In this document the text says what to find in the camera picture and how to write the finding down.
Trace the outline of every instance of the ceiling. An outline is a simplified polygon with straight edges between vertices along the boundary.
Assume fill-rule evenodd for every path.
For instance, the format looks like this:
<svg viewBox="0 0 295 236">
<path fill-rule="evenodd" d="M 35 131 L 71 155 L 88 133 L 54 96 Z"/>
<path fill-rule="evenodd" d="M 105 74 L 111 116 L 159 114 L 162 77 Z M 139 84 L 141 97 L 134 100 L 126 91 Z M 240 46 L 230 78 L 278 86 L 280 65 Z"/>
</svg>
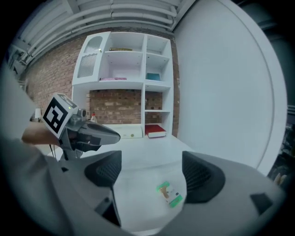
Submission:
<svg viewBox="0 0 295 236">
<path fill-rule="evenodd" d="M 107 27 L 132 26 L 172 33 L 195 0 L 48 0 L 25 21 L 7 50 L 18 77 L 56 45 Z"/>
</svg>

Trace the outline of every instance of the frosted glass panel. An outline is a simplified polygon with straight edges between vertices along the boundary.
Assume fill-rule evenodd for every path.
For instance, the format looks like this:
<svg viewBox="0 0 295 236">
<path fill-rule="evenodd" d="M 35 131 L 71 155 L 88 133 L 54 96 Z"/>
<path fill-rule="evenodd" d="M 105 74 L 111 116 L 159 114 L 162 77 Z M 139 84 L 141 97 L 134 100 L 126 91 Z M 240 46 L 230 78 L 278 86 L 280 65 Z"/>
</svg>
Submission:
<svg viewBox="0 0 295 236">
<path fill-rule="evenodd" d="M 93 75 L 96 54 L 84 56 L 81 60 L 78 78 Z"/>
<path fill-rule="evenodd" d="M 88 44 L 85 48 L 84 53 L 98 51 L 100 48 L 101 41 L 102 41 L 102 37 L 100 37 L 100 36 L 90 39 L 90 41 L 88 42 Z"/>
</svg>

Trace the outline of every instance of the curved white backdrop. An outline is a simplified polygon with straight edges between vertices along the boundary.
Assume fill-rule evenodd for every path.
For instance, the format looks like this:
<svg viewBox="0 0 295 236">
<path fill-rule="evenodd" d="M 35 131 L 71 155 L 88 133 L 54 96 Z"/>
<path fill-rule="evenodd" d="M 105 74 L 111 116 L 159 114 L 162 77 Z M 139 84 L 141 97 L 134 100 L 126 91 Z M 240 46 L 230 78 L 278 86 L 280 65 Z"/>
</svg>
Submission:
<svg viewBox="0 0 295 236">
<path fill-rule="evenodd" d="M 267 175 L 283 140 L 287 99 L 279 61 L 263 31 L 229 0 L 200 0 L 175 38 L 178 138 L 199 153 Z"/>
</svg>

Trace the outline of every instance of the white shelving unit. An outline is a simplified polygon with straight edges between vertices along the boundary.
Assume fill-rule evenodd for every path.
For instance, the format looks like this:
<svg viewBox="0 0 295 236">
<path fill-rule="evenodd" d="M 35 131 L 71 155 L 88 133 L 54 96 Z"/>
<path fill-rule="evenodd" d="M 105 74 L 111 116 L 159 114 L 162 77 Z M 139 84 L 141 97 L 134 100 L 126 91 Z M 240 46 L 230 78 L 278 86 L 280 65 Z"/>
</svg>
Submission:
<svg viewBox="0 0 295 236">
<path fill-rule="evenodd" d="M 110 51 L 111 47 L 129 48 L 132 51 Z M 148 80 L 147 73 L 159 74 L 160 81 Z M 125 77 L 127 80 L 100 81 L 101 78 L 112 77 Z M 143 133 L 147 112 L 160 112 L 162 123 L 159 125 L 168 134 L 172 133 L 173 64 L 168 39 L 129 32 L 89 35 L 78 56 L 72 86 L 72 99 L 81 108 L 86 108 L 86 93 L 90 90 L 140 89 Z M 162 110 L 145 109 L 146 91 L 162 92 Z"/>
</svg>

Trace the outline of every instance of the small bottle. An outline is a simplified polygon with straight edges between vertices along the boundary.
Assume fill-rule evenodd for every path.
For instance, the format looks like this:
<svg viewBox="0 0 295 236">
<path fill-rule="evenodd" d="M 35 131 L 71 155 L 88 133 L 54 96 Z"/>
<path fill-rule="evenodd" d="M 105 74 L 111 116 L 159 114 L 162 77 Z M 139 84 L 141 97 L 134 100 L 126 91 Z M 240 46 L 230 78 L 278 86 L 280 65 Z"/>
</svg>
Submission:
<svg viewBox="0 0 295 236">
<path fill-rule="evenodd" d="M 95 112 L 91 114 L 90 121 L 97 123 L 97 119 L 96 119 L 96 116 L 95 116 Z"/>
</svg>

